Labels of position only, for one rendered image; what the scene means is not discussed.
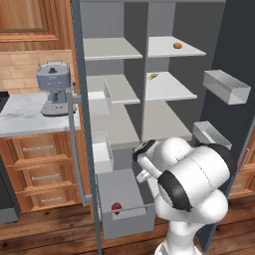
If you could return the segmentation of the blue-grey coffee machine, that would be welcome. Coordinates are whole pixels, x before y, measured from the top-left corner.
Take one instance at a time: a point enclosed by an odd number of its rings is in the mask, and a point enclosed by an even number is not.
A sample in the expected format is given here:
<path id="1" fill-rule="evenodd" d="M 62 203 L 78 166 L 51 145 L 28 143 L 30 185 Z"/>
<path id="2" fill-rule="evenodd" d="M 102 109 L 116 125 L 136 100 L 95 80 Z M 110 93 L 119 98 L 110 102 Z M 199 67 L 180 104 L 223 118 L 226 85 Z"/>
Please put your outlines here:
<path id="1" fill-rule="evenodd" d="M 66 89 L 71 86 L 70 66 L 62 61 L 49 61 L 39 65 L 37 81 L 41 91 L 48 92 L 41 114 L 45 117 L 62 117 L 68 114 Z"/>

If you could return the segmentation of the dark grey fridge door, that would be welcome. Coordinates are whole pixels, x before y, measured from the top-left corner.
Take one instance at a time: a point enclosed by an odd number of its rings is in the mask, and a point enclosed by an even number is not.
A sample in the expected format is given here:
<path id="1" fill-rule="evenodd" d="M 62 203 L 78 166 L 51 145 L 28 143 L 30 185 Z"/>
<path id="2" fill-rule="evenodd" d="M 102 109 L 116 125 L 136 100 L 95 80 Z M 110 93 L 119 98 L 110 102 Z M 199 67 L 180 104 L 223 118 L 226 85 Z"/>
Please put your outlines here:
<path id="1" fill-rule="evenodd" d="M 234 106 L 207 92 L 200 118 L 232 143 L 231 153 L 238 165 L 248 157 L 246 146 L 255 126 L 255 0 L 226 0 L 212 69 L 251 88 L 247 103 Z"/>

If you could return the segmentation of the grey freezer drawer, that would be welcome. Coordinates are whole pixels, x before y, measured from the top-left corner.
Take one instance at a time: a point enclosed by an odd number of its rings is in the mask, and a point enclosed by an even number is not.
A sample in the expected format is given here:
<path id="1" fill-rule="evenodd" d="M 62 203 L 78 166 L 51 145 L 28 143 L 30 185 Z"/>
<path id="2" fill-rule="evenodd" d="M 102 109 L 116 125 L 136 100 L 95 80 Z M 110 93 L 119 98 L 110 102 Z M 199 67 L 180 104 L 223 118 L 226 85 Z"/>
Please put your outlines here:
<path id="1" fill-rule="evenodd" d="M 142 198 L 131 168 L 99 174 L 98 191 L 105 239 L 153 229 L 153 197 Z M 115 202 L 122 205 L 119 215 L 112 211 Z"/>

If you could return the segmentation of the wooden drawer front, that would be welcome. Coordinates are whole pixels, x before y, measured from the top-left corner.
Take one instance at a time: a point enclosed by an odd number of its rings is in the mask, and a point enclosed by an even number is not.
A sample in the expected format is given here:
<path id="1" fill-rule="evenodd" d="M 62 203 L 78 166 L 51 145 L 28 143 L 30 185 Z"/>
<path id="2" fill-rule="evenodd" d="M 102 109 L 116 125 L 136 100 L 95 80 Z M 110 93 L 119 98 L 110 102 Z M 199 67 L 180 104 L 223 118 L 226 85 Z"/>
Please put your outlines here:
<path id="1" fill-rule="evenodd" d="M 26 196 L 31 211 L 66 206 L 80 202 L 75 188 L 48 190 L 43 193 Z"/>
<path id="2" fill-rule="evenodd" d="M 12 164 L 20 160 L 30 160 L 49 156 L 71 157 L 67 132 L 50 132 L 12 136 L 4 139 Z"/>
<path id="3" fill-rule="evenodd" d="M 46 164 L 17 170 L 22 190 L 29 191 L 42 186 L 75 183 L 70 163 Z"/>

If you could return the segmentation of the black hob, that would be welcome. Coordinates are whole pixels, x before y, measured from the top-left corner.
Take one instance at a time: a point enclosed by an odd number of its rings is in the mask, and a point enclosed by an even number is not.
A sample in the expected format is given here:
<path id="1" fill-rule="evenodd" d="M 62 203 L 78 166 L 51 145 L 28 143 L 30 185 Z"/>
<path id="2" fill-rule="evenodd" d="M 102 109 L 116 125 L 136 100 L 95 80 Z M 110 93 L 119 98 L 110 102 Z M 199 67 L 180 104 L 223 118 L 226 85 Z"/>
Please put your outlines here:
<path id="1" fill-rule="evenodd" d="M 0 113 L 2 112 L 2 110 L 4 109 L 8 99 L 9 99 L 10 95 L 7 91 L 5 92 L 0 92 Z"/>

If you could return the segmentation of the wooden wall cupboard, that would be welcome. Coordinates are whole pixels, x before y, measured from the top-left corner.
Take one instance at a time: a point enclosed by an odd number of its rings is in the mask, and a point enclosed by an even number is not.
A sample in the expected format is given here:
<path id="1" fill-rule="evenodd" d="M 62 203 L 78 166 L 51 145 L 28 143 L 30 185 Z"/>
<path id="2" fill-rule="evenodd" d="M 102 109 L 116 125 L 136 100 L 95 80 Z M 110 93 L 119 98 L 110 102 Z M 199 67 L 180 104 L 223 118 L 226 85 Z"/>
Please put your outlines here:
<path id="1" fill-rule="evenodd" d="M 70 0 L 0 0 L 0 52 L 70 49 Z"/>

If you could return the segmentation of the small clear door bin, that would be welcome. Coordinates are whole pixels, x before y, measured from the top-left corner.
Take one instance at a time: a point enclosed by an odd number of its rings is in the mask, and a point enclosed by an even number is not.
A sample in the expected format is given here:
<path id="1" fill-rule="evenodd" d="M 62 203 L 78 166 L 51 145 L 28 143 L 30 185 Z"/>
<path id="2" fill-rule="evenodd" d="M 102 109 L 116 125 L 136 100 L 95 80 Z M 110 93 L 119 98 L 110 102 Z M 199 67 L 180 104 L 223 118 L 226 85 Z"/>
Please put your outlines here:
<path id="1" fill-rule="evenodd" d="M 228 149 L 232 147 L 232 143 L 221 134 L 209 121 L 196 122 L 193 125 L 193 134 L 199 142 L 217 143 L 224 145 Z"/>

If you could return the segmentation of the grey open fridge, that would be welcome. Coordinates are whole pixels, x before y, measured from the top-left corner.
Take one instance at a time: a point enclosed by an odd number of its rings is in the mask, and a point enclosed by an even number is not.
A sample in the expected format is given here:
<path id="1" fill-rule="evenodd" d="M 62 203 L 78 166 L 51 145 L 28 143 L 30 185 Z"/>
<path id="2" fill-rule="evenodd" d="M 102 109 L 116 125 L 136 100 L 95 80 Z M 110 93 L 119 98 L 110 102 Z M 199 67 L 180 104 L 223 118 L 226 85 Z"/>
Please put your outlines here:
<path id="1" fill-rule="evenodd" d="M 126 76 L 140 99 L 139 104 L 123 105 L 142 142 L 146 74 L 169 72 L 193 94 L 193 100 L 164 101 L 192 134 L 192 127 L 202 111 L 205 91 L 202 76 L 212 63 L 226 0 L 81 0 L 83 39 L 125 38 L 141 54 L 141 59 L 86 61 L 86 78 Z M 172 36 L 206 53 L 205 56 L 149 58 L 148 38 Z M 194 143 L 195 138 L 187 140 Z M 133 148 L 112 150 L 114 170 L 131 168 L 134 176 L 139 166 L 133 161 Z M 148 182 L 138 183 L 141 196 L 152 193 Z"/>

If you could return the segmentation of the dark grey appliance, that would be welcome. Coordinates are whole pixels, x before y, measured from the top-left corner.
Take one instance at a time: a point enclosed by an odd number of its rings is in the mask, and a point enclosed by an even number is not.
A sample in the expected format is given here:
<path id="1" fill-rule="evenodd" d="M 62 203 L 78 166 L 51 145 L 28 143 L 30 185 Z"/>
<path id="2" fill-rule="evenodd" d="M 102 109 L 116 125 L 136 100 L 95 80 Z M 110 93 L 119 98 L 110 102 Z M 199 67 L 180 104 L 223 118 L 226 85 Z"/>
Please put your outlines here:
<path id="1" fill-rule="evenodd" d="M 0 223 L 17 222 L 21 207 L 0 156 Z"/>

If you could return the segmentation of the white fridge shelf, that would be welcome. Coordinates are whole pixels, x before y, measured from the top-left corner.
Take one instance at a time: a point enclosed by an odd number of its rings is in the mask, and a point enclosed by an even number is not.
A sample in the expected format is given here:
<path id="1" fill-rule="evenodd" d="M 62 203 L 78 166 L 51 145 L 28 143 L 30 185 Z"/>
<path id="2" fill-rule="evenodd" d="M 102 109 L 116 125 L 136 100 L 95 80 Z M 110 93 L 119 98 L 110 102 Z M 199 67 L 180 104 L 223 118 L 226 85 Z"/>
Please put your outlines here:
<path id="1" fill-rule="evenodd" d="M 87 77 L 87 85 L 89 88 L 93 85 L 99 87 L 103 82 L 107 83 L 113 104 L 133 105 L 140 103 L 140 99 L 135 94 L 125 75 Z"/>
<path id="2" fill-rule="evenodd" d="M 181 49 L 174 49 L 174 43 L 181 43 Z M 206 53 L 172 36 L 149 37 L 149 58 L 205 56 Z"/>
<path id="3" fill-rule="evenodd" d="M 156 72 L 158 76 L 150 81 L 147 77 L 151 74 L 153 73 L 146 74 L 145 99 L 147 101 L 181 101 L 197 98 L 197 95 L 193 94 L 171 73 Z"/>
<path id="4" fill-rule="evenodd" d="M 92 132 L 105 131 L 112 150 L 138 146 L 139 138 L 135 132 L 128 112 L 123 105 L 112 106 L 107 116 L 91 118 Z"/>
<path id="5" fill-rule="evenodd" d="M 142 54 L 125 38 L 94 38 L 83 42 L 86 61 L 142 58 Z"/>
<path id="6" fill-rule="evenodd" d="M 146 102 L 142 140 L 162 140 L 169 137 L 191 140 L 192 134 L 175 112 L 164 101 Z"/>

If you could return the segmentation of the wooden base cupboard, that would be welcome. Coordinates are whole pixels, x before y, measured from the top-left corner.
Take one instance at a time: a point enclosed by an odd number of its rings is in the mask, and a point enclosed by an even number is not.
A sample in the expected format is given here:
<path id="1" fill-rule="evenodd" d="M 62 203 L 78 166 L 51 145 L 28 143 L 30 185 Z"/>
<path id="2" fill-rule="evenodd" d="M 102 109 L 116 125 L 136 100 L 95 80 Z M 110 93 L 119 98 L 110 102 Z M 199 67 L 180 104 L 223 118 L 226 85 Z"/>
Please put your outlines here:
<path id="1" fill-rule="evenodd" d="M 237 172 L 229 199 L 255 195 L 255 127 L 249 136 L 247 147 L 250 149 L 249 155 L 243 170 Z"/>

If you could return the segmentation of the white door bin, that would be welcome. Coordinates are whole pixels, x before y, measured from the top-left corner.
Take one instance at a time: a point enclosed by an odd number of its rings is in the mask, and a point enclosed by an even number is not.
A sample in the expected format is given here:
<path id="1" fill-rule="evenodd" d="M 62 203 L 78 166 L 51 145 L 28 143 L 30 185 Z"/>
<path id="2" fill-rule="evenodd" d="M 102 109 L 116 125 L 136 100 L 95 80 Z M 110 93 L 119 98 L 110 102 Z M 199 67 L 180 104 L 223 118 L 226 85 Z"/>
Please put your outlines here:
<path id="1" fill-rule="evenodd" d="M 92 142 L 95 174 L 112 172 L 114 169 L 114 157 L 108 134 L 105 131 L 93 132 Z"/>
<path id="2" fill-rule="evenodd" d="M 112 96 L 104 77 L 88 77 L 88 99 L 92 117 L 106 116 L 111 113 Z"/>

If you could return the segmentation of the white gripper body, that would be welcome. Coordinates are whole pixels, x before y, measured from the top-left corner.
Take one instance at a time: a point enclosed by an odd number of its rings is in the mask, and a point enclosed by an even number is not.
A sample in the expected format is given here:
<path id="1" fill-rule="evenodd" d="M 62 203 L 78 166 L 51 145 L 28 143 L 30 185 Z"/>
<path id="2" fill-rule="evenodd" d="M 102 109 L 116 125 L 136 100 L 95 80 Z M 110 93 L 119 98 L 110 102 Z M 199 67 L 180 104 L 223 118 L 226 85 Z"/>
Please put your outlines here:
<path id="1" fill-rule="evenodd" d="M 136 177 L 139 182 L 144 182 L 149 176 L 158 179 L 162 171 L 158 169 L 158 166 L 162 163 L 162 156 L 156 154 L 153 160 L 150 160 L 145 154 L 140 154 L 137 157 L 137 163 L 142 168 L 142 172 Z"/>

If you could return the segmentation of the large clear door bin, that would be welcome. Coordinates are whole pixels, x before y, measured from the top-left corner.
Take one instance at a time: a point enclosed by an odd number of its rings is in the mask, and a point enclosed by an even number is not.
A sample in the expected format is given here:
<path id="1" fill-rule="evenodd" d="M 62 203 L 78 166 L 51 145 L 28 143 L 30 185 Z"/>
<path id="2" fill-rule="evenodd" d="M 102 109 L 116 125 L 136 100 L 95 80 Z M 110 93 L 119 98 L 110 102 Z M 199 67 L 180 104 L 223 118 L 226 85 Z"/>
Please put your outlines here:
<path id="1" fill-rule="evenodd" d="M 251 88 L 221 70 L 204 72 L 203 86 L 229 106 L 247 103 Z"/>

